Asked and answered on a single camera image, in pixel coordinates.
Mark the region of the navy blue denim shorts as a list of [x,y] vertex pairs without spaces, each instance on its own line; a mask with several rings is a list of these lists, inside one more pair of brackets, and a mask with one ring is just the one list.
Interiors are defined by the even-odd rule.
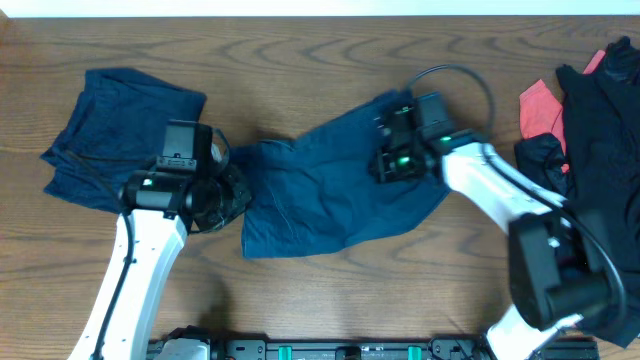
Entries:
[[295,140],[234,148],[231,161],[253,195],[241,236],[244,257],[335,253],[420,225],[448,188],[430,179],[380,184],[368,171],[381,145],[381,116],[410,98],[391,90]]

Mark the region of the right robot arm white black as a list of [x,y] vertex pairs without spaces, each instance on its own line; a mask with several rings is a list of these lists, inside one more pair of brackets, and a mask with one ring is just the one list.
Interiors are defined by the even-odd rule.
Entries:
[[626,289],[595,213],[537,186],[473,131],[455,130],[443,105],[397,105],[377,125],[382,143],[370,171],[378,182],[432,178],[468,198],[507,237],[510,307],[478,340],[433,343],[433,358],[572,359],[583,350],[556,344],[565,330],[589,318],[604,330],[622,326]]

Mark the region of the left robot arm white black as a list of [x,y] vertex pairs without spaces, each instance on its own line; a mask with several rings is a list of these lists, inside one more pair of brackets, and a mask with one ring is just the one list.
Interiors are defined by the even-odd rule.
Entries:
[[73,359],[143,359],[171,268],[192,233],[221,230],[251,200],[234,165],[138,170],[123,188],[105,277]]

